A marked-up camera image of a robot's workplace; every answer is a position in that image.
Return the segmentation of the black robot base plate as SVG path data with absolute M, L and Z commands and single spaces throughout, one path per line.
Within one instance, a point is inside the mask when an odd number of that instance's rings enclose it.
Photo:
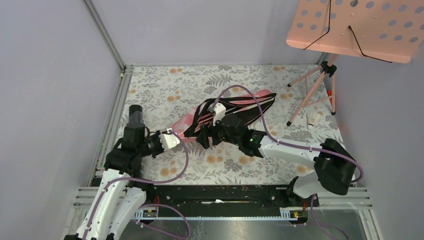
M 178 218 L 287 218 L 284 210 L 318 207 L 318 199 L 303 199 L 289 185 L 155 185 L 147 204 L 136 211 L 140 220 Z

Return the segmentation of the pink racket bag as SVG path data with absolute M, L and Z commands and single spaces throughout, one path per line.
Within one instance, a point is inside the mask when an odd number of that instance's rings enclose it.
M 274 104 L 277 94 L 268 89 L 263 89 L 253 95 L 260 103 L 262 112 L 265 113 Z M 200 133 L 201 126 L 208 125 L 213 121 L 214 116 L 209 111 L 209 107 L 215 100 L 215 98 L 209 98 L 194 107 L 171 126 L 172 130 L 185 143 L 194 141 Z M 259 107 L 250 94 L 222 97 L 218 103 L 225 107 L 225 115 L 235 114 L 246 126 L 261 117 Z

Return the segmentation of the white shuttlecock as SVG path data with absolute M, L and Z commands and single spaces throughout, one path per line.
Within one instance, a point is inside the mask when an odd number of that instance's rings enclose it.
M 307 120 L 307 125 L 306 128 L 308 130 L 312 130 L 317 123 L 320 121 L 322 117 L 322 114 L 320 114 L 319 112 L 309 112 L 306 115 L 306 120 Z

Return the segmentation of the black shuttlecock tube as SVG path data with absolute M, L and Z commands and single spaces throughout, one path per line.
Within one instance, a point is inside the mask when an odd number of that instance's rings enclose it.
M 141 105 L 130 105 L 128 113 L 128 125 L 144 125 L 143 108 Z

